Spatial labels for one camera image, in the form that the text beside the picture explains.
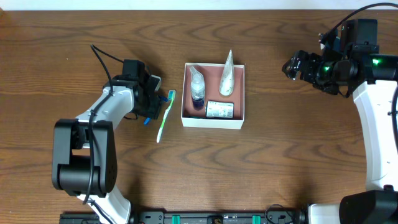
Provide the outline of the blue disposable razor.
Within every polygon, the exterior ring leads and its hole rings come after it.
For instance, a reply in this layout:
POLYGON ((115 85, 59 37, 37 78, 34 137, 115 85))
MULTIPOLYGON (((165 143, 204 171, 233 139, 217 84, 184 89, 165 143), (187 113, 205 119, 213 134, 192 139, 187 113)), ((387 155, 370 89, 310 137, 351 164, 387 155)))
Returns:
MULTIPOLYGON (((168 103, 168 102, 169 102, 169 99, 166 98, 165 96, 160 95, 160 96, 158 96, 158 98, 159 98, 159 99, 161 100, 161 102, 163 102, 163 103, 168 103)), ((151 121, 150 118, 146 118, 146 119, 144 120, 144 125, 148 125, 148 124, 150 123, 150 121, 151 121)))

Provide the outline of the green white toothbrush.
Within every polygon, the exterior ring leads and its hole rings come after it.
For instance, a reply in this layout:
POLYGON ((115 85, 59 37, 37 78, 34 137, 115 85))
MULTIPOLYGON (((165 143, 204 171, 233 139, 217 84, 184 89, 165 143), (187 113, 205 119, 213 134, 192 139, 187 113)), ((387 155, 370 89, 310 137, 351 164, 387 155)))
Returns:
POLYGON ((172 105, 174 103, 175 96, 176 96, 176 90, 170 90, 169 93, 168 93, 168 98, 167 98, 168 101, 170 102, 170 104, 167 107, 167 109, 165 110, 165 113, 164 113, 164 116, 163 116, 163 120, 161 122, 159 131, 157 133, 156 143, 160 143, 160 140, 161 140, 161 137, 162 137, 163 128, 164 128, 165 122, 167 120, 167 117, 169 115, 169 112, 172 109, 172 105))

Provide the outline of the clear pump soap bottle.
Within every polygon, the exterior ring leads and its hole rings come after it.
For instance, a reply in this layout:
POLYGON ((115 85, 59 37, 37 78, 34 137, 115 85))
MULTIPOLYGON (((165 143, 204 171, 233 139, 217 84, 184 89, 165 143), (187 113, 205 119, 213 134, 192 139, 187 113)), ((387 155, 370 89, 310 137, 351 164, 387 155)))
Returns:
POLYGON ((190 74, 193 107, 195 110, 202 110, 205 104, 205 79, 195 67, 190 67, 190 74))

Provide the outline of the green white soap bar pack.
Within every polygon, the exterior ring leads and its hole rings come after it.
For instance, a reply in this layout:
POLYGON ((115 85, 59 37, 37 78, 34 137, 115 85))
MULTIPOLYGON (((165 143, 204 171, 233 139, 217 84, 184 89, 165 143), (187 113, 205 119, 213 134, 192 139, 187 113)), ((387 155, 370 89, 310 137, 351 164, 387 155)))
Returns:
POLYGON ((219 101, 208 101, 206 104, 206 118, 215 119, 233 119, 234 104, 219 102, 219 101))

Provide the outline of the white floral lotion tube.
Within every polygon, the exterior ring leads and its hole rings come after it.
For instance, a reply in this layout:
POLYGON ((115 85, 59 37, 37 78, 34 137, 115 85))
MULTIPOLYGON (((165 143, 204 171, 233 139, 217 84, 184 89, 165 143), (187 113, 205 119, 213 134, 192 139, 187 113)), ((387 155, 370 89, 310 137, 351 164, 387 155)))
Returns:
POLYGON ((223 73, 220 80, 219 93, 223 96, 230 96, 234 90, 234 63, 233 52, 229 51, 223 73))

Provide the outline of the green white toothpaste tube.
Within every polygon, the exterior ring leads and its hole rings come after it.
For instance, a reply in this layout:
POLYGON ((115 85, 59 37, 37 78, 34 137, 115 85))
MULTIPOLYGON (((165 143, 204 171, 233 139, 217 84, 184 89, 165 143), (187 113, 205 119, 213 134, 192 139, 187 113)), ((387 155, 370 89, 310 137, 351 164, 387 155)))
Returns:
POLYGON ((206 118, 202 118, 202 117, 199 117, 199 116, 187 116, 187 118, 190 118, 190 119, 206 119, 206 118))

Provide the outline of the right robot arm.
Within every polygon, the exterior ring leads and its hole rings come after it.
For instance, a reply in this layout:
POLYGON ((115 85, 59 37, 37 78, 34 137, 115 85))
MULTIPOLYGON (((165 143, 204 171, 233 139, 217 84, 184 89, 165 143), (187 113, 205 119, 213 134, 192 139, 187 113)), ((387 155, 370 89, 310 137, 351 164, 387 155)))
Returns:
POLYGON ((397 223, 397 57, 357 52, 329 60, 299 50, 282 71, 331 95, 347 86, 363 130, 365 192, 310 205, 309 223, 397 223))

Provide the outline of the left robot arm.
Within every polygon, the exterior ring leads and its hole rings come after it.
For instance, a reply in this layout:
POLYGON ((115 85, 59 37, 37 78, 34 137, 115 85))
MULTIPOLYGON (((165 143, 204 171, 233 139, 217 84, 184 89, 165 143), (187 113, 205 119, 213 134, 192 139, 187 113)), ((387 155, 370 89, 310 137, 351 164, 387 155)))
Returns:
POLYGON ((116 186, 118 164, 114 131, 128 113, 156 119, 161 78, 118 75, 100 97, 74 119, 60 119, 53 130, 52 184, 88 205, 98 223, 136 223, 132 203, 116 186))

